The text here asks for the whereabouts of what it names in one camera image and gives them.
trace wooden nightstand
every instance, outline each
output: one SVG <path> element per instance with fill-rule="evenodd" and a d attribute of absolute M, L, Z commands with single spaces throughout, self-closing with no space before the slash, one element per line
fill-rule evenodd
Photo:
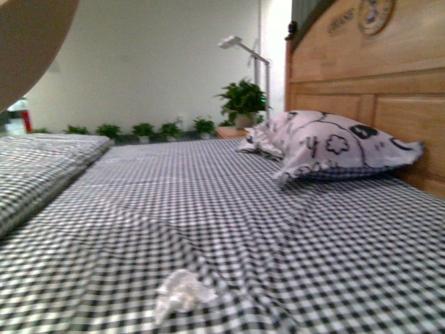
<path fill-rule="evenodd" d="M 217 127 L 216 133 L 218 134 L 219 139 L 240 138 L 245 137 L 245 135 L 248 134 L 244 129 L 239 130 L 235 127 Z"/>

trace floor lamp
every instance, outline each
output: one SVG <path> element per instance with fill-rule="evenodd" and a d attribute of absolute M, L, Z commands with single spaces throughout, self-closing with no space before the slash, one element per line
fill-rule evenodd
<path fill-rule="evenodd" d="M 257 85 L 259 85 L 259 68 L 258 68 L 258 61 L 262 61 L 266 65 L 266 105 L 265 105 L 265 112 L 266 112 L 266 119 L 268 120 L 270 118 L 270 112 L 269 112 L 269 104 L 270 104 L 270 61 L 267 59 L 261 57 L 257 52 L 253 51 L 252 49 L 249 49 L 242 43 L 242 39 L 238 36 L 229 36 L 221 42 L 218 43 L 218 46 L 221 49 L 228 49 L 230 47 L 233 47 L 235 45 L 238 45 L 241 49 L 246 50 L 249 52 L 252 57 L 254 58 L 254 80 Z"/>

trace pillowcase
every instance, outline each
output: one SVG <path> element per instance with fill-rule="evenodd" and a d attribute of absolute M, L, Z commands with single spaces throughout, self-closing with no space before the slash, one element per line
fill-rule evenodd
<path fill-rule="evenodd" d="M 281 186 L 298 177 L 344 180 L 381 173 L 413 164 L 424 147 L 343 116 L 298 110 L 257 125 L 236 151 L 282 159 L 274 174 Z"/>

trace checkered bed sheet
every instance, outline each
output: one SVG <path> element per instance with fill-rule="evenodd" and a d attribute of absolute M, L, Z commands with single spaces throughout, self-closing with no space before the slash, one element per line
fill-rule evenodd
<path fill-rule="evenodd" d="M 298 180 L 239 140 L 113 148 L 0 245 L 0 332 L 443 333 L 445 203 Z M 218 294 L 154 325 L 175 269 Z"/>
<path fill-rule="evenodd" d="M 0 138 L 0 238 L 103 155 L 100 136 L 32 134 Z"/>

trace green plant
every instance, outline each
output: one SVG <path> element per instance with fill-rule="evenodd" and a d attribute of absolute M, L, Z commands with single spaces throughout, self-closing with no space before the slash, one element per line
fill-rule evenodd
<path fill-rule="evenodd" d="M 263 115 L 257 115 L 257 124 L 261 123 L 264 121 L 264 116 Z"/>
<path fill-rule="evenodd" d="M 120 127 L 112 124 L 102 124 L 97 127 L 96 134 L 100 136 L 107 136 L 110 139 L 116 139 L 121 134 Z"/>
<path fill-rule="evenodd" d="M 90 132 L 88 132 L 86 127 L 80 127 L 80 126 L 73 127 L 71 125 L 68 125 L 68 129 L 63 130 L 63 132 L 65 132 L 66 134 L 90 134 Z"/>
<path fill-rule="evenodd" d="M 200 134 L 215 134 L 215 122 L 210 120 L 210 116 L 208 120 L 205 120 L 202 117 L 196 117 L 193 120 L 195 123 L 195 129 Z"/>
<path fill-rule="evenodd" d="M 229 120 L 224 120 L 220 124 L 218 124 L 219 127 L 234 127 L 235 123 L 231 122 Z"/>
<path fill-rule="evenodd" d="M 179 136 L 181 136 L 181 129 L 178 128 L 175 122 L 165 123 L 161 126 L 161 135 L 166 138 L 178 138 Z"/>
<path fill-rule="evenodd" d="M 252 119 L 251 113 L 264 110 L 266 107 L 264 92 L 247 79 L 242 79 L 238 83 L 232 82 L 222 89 L 225 89 L 225 92 L 216 96 L 228 100 L 222 106 L 221 114 L 227 114 L 230 122 L 234 122 L 237 115 L 245 115 Z"/>
<path fill-rule="evenodd" d="M 135 136 L 153 137 L 154 135 L 153 125 L 149 123 L 140 123 L 138 125 L 134 125 L 133 134 Z"/>
<path fill-rule="evenodd" d="M 39 129 L 34 129 L 31 131 L 32 134 L 50 134 L 46 127 L 41 127 Z"/>

